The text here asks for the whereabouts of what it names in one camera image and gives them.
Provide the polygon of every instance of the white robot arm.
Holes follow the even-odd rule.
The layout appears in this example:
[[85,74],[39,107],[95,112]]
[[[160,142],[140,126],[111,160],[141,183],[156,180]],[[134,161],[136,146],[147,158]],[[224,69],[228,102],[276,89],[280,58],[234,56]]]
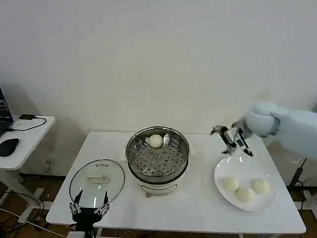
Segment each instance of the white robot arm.
[[301,156],[317,161],[317,113],[288,110],[274,103],[256,103],[246,115],[233,125],[233,139],[225,126],[215,126],[211,134],[218,133],[227,145],[223,153],[232,154],[237,145],[252,156],[244,139],[252,134],[274,136],[283,147]]
[[244,131],[274,135],[283,147],[317,161],[317,113],[288,110],[274,103],[256,103],[244,119]]

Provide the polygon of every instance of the laptop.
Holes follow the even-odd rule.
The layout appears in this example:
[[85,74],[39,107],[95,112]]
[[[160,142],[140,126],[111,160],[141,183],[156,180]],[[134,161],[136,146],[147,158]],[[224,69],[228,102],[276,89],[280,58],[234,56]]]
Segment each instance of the laptop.
[[3,135],[13,124],[13,117],[5,102],[4,95],[0,88],[0,136]]

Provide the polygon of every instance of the computer mouse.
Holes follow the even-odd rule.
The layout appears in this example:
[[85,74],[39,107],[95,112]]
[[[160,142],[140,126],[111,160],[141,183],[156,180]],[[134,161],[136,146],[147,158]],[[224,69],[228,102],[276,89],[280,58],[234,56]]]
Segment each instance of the computer mouse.
[[15,151],[15,148],[18,145],[19,141],[20,140],[18,138],[13,138],[13,139],[9,139],[9,140],[5,140],[1,142],[0,156],[6,157],[11,155]]

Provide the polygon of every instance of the steamed bun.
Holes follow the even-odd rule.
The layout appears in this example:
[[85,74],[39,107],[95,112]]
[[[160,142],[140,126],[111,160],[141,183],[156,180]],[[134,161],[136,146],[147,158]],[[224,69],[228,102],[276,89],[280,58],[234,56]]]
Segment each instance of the steamed bun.
[[261,194],[269,193],[271,186],[263,179],[255,179],[252,181],[252,189]]
[[149,145],[151,147],[157,148],[163,144],[163,138],[160,135],[154,134],[149,138]]
[[222,180],[222,186],[229,192],[234,192],[239,188],[239,182],[235,178],[226,177]]
[[237,191],[237,196],[241,202],[252,202],[255,199],[255,194],[248,187],[240,187]]

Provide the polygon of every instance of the pot handle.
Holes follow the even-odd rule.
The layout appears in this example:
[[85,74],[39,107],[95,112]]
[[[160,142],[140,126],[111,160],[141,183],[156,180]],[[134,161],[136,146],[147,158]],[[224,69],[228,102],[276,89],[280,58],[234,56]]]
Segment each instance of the pot handle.
[[120,152],[120,155],[119,155],[119,160],[118,162],[123,165],[123,166],[128,166],[128,159],[125,155],[125,149],[123,149],[121,152]]
[[172,185],[171,187],[167,187],[167,188],[161,188],[161,189],[155,189],[155,188],[150,188],[150,187],[146,187],[145,185],[141,185],[140,184],[140,188],[149,194],[153,194],[153,195],[166,195],[169,194],[173,191],[175,191],[175,189],[177,189],[177,184]]
[[193,144],[192,143],[190,143],[189,141],[188,141],[188,145],[189,145],[189,155],[188,155],[188,158],[193,158],[193,157],[195,157],[195,148],[194,148],[194,146],[193,146]]

